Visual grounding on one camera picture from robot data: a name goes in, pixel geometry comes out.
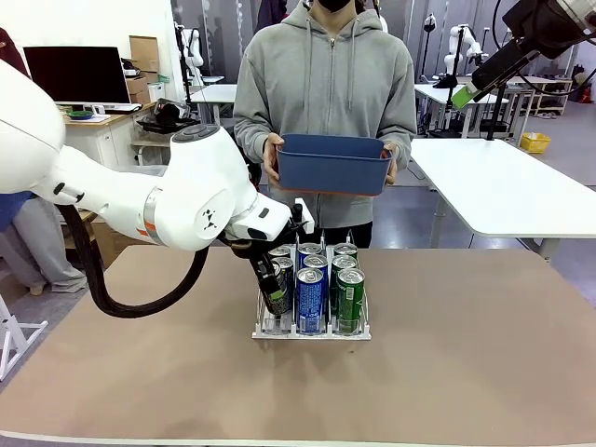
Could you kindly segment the person's right hand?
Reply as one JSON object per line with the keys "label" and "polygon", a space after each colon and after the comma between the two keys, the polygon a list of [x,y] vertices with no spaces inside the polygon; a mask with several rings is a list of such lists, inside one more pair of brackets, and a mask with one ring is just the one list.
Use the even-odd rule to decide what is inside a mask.
{"label": "person's right hand", "polygon": [[269,182],[279,186],[278,150],[282,149],[284,140],[276,133],[269,133],[264,141],[263,163]]}

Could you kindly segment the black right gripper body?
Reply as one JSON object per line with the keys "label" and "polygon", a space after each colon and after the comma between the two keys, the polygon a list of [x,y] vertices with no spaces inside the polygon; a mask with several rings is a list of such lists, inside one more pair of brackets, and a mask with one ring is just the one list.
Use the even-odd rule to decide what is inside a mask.
{"label": "black right gripper body", "polygon": [[535,53],[556,59],[589,39],[589,0],[519,1],[504,14],[503,22],[512,39],[534,39]]}

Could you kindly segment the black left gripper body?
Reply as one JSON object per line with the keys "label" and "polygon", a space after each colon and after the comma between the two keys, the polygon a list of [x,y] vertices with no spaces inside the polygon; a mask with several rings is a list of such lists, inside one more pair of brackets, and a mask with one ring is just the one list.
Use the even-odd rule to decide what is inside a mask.
{"label": "black left gripper body", "polygon": [[225,232],[218,236],[218,240],[230,248],[240,259],[256,259],[273,249],[287,243],[303,229],[301,223],[288,223],[281,233],[272,241],[260,239],[232,239]]}

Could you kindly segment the person's left hand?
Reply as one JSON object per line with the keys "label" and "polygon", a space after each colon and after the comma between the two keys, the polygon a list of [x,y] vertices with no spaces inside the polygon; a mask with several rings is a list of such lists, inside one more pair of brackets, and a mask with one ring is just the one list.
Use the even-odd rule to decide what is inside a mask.
{"label": "person's left hand", "polygon": [[390,163],[387,168],[385,185],[394,185],[398,172],[398,159],[400,149],[394,142],[385,142],[382,152],[383,159],[389,159]]}

